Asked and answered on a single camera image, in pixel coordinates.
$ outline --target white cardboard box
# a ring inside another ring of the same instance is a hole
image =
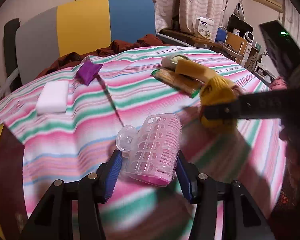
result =
[[[210,18],[199,17],[195,21],[194,36],[211,39],[213,29],[213,20]]]

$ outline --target striped tablecloth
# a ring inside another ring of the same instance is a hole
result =
[[[207,49],[148,47],[110,57],[87,87],[75,79],[81,65],[39,78],[0,102],[4,122],[25,145],[23,185],[28,216],[55,179],[80,180],[106,162],[122,125],[140,128],[151,114],[181,117],[181,149],[186,158],[216,180],[238,178],[268,216],[280,193],[285,157],[279,140],[280,121],[240,120],[238,132],[214,136],[198,120],[199,96],[185,94],[157,81],[151,72],[161,59],[182,51],[195,62],[213,68],[248,92],[268,88],[233,61]],[[48,81],[69,80],[65,114],[38,116],[35,104]],[[107,204],[99,205],[107,239],[187,239],[195,206],[182,197],[174,180],[158,188],[127,178],[123,173]],[[218,206],[216,239],[222,232],[222,203]]]

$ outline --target purple packet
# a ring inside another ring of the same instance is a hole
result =
[[[102,68],[102,64],[93,64],[90,60],[87,60],[77,71],[77,78],[80,77],[83,83],[88,86],[94,79],[94,76],[99,73]]]

